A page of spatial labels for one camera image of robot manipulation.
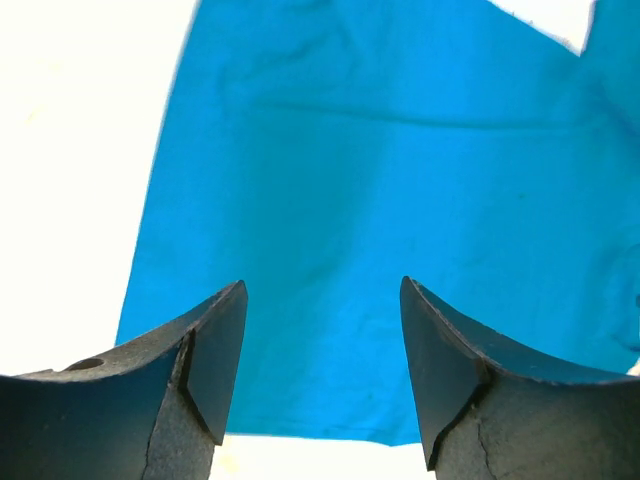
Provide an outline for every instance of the blue cloth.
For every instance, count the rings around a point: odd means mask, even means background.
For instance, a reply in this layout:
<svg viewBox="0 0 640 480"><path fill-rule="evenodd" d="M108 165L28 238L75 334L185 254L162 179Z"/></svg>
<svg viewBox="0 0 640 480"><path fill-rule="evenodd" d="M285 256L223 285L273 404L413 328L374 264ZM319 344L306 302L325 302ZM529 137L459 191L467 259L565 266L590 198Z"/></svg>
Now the blue cloth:
<svg viewBox="0 0 640 480"><path fill-rule="evenodd" d="M553 355L636 360L637 3L582 57L480 0L203 0L118 343L243 279L229 431L419 441L399 288Z"/></svg>

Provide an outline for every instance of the bunched blue fabric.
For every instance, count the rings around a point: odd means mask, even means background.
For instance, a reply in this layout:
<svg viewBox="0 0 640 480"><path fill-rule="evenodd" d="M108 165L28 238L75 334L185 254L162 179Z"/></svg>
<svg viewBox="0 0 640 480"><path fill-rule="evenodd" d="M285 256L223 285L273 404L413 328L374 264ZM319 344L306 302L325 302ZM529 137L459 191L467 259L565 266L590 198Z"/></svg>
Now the bunched blue fabric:
<svg viewBox="0 0 640 480"><path fill-rule="evenodd" d="M243 279L229 431L420 441L399 287L558 357L640 348L640 4L578 57L481 0L202 0L118 343Z"/></svg>

